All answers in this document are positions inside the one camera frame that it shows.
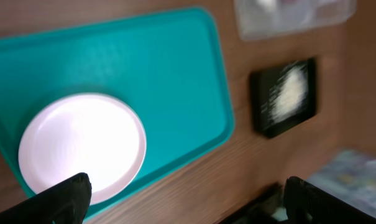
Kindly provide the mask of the teal serving tray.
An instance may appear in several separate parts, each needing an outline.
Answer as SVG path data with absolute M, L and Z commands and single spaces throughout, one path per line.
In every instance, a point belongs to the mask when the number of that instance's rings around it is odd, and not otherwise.
M 28 197 L 17 155 L 45 106 L 75 93 L 119 98 L 139 116 L 147 153 L 92 219 L 224 144 L 234 113 L 216 23 L 200 7 L 0 39 L 0 152 Z

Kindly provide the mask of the spilled rice pile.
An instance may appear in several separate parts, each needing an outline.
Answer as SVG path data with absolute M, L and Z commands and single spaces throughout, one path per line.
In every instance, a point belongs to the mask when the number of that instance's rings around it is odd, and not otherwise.
M 307 66 L 293 63 L 272 69 L 265 75 L 262 112 L 267 126 L 298 114 L 308 95 Z

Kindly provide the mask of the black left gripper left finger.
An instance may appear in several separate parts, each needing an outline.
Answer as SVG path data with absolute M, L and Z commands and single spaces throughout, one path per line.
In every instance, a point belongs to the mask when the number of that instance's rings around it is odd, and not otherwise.
M 80 172 L 0 213 L 0 224 L 82 224 L 92 196 L 86 173 Z

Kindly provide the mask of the black tray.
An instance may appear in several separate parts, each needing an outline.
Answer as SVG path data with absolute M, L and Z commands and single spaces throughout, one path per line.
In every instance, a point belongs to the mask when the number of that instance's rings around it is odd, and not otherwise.
M 270 139 L 312 118 L 318 110 L 317 73 L 314 57 L 252 72 L 253 129 Z

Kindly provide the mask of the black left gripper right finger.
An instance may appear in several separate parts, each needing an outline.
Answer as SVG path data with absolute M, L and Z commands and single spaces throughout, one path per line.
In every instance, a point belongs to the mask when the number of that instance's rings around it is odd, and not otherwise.
M 283 203 L 290 223 L 376 224 L 376 218 L 295 176 L 285 182 Z

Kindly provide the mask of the white plate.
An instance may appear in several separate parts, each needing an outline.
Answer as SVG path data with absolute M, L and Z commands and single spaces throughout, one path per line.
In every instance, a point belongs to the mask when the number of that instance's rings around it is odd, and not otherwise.
M 108 95 L 82 93 L 49 104 L 31 120 L 18 162 L 36 194 L 84 172 L 95 205 L 134 180 L 146 150 L 144 126 L 131 107 Z

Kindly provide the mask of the clear plastic bin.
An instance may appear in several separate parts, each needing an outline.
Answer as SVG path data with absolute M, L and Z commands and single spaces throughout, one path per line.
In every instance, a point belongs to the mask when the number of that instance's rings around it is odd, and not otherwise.
M 262 40 L 346 22 L 356 0 L 235 0 L 239 35 Z

